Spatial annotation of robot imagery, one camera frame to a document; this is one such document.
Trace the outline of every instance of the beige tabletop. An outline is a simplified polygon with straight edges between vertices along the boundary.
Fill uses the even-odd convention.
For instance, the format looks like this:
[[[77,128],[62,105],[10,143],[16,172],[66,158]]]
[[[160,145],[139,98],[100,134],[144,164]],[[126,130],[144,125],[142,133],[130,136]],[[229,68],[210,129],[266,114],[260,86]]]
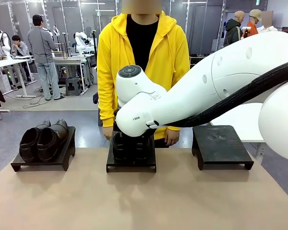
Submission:
[[[77,149],[67,172],[7,165],[0,230],[288,230],[288,196],[257,163],[199,171],[190,149],[158,149],[156,174],[106,173],[107,154]]]

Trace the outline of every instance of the person's hand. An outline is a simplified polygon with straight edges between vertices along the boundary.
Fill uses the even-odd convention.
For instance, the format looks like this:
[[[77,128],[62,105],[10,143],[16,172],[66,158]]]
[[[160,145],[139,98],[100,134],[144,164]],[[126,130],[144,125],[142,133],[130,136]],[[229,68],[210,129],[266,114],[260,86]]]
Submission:
[[[167,129],[165,135],[165,142],[167,146],[175,145],[179,141],[179,131]]]
[[[102,132],[105,135],[106,139],[111,140],[112,132],[113,132],[113,126],[111,126],[111,127],[102,127]]]

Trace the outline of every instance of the shoe stand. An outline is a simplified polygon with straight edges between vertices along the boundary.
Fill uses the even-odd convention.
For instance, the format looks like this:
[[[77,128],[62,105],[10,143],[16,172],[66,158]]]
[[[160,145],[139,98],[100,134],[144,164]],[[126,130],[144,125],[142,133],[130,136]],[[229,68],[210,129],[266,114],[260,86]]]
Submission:
[[[70,156],[75,156],[75,132],[76,128],[73,126],[68,127],[68,137],[59,150],[59,154],[56,158],[53,159],[52,162],[42,162],[42,161],[35,161],[31,163],[26,163],[22,157],[19,155],[16,156],[11,166],[13,167],[14,171],[17,172],[20,170],[21,166],[50,166],[50,165],[60,165],[63,167],[65,171],[68,170],[69,167],[69,158]]]
[[[150,138],[150,149],[148,151],[148,155],[146,159],[137,160],[137,159],[123,159],[117,160],[113,155],[113,141],[111,141],[108,160],[106,164],[107,173],[110,172],[111,169],[114,169],[115,172],[124,172],[124,168],[146,168],[150,172],[157,172],[156,166],[156,154],[155,154],[155,145],[154,145],[154,135]]]
[[[240,164],[251,170],[254,164],[232,126],[194,127],[192,154],[197,157],[199,170],[204,165],[219,165],[219,169],[243,169]]]

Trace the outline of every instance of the cap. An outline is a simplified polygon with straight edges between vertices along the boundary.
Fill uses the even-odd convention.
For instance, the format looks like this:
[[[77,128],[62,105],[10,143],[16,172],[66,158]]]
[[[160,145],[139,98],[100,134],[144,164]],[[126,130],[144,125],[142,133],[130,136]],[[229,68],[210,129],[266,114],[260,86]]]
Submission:
[[[252,10],[250,12],[250,17],[257,18],[259,21],[261,21],[261,10]]]
[[[36,22],[42,22],[43,17],[41,15],[36,14],[36,15],[33,15],[32,20]]]

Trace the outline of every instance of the orange jacket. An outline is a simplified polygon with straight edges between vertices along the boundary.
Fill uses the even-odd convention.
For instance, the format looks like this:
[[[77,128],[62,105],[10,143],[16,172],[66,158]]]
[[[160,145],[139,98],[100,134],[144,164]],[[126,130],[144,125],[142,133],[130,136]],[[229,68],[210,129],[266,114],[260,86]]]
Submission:
[[[248,34],[248,37],[249,36],[252,36],[252,35],[256,35],[258,34],[258,31],[256,29],[256,26],[252,23],[252,22],[249,22],[247,27],[251,27],[251,29],[249,30],[249,34]]]

